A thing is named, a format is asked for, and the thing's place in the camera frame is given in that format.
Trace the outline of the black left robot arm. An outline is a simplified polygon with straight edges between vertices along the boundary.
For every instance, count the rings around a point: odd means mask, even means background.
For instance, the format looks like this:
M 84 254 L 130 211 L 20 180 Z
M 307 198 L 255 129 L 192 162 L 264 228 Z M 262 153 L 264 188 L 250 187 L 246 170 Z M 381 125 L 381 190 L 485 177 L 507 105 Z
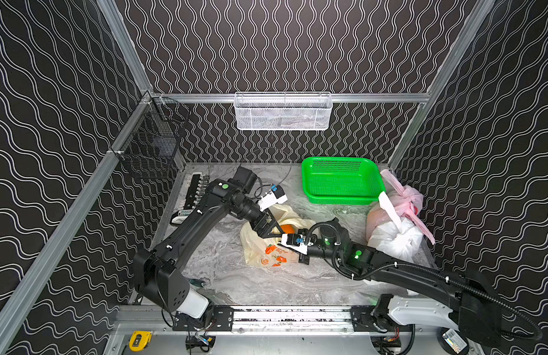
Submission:
M 166 312 L 179 312 L 199 319 L 210 301 L 193 290 L 182 274 L 199 244 L 225 217 L 231 215 L 250 223 L 260 238 L 278 227 L 273 214 L 249 196 L 258 177 L 239 167 L 228 179 L 210 182 L 195 210 L 169 237 L 152 250 L 142 249 L 133 259 L 136 291 Z

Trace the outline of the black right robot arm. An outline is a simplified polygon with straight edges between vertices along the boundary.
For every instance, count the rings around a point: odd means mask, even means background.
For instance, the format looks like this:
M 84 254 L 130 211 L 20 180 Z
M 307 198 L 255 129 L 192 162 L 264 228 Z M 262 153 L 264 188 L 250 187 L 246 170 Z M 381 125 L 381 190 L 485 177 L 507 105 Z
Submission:
M 338 219 L 301 229 L 287 244 L 300 261 L 327 261 L 341 276 L 354 281 L 389 283 L 414 291 L 445 306 L 447 327 L 470 340 L 497 347 L 503 338 L 541 340 L 543 331 L 523 312 L 500 299 L 478 273 L 442 273 L 394 258 L 373 247 L 351 241 Z

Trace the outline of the pink plastic bag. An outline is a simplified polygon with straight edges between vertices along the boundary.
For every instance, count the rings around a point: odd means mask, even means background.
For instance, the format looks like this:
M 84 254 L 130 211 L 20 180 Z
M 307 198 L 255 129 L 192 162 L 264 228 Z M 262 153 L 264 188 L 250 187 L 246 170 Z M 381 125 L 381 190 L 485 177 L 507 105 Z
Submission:
M 392 187 L 392 192 L 387 194 L 391 204 L 393 205 L 396 214 L 399 217 L 406 217 L 414 223 L 428 238 L 432 245 L 435 245 L 435 237 L 432 232 L 425 226 L 423 221 L 418 217 L 418 213 L 423 210 L 423 195 L 415 188 L 409 185 L 402 185 L 399 180 L 389 170 L 380 172 L 384 183 Z M 367 215 L 366 238 L 370 239 L 374 230 L 383 223 L 390 222 L 391 218 L 387 211 L 380 207 L 377 202 L 371 208 Z

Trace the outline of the white plastic bag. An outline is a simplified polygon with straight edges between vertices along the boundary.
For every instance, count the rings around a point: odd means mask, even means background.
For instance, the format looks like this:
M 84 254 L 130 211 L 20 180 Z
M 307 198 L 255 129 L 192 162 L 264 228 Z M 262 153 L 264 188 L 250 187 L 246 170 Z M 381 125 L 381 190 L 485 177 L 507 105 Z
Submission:
M 400 219 L 400 229 L 392 220 L 378 226 L 367 240 L 367 245 L 394 258 L 414 263 L 423 232 L 408 218 Z

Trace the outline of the yellow bag with orange print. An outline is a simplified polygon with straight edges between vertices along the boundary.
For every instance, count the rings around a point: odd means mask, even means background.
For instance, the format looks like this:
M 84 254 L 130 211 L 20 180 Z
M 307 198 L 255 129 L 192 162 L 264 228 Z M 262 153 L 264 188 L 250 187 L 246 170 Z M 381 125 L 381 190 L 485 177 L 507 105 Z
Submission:
M 291 206 L 276 204 L 270 207 L 270 211 L 278 221 L 278 224 L 291 224 L 296 230 L 309 229 L 315 224 L 314 220 L 301 218 Z M 279 246 L 281 238 L 260 238 L 256 232 L 251 229 L 247 222 L 243 225 L 240 232 L 240 240 L 244 249 L 244 259 L 248 266 L 259 267 L 262 269 L 285 268 L 292 264 L 299 263 L 299 254 L 291 249 Z

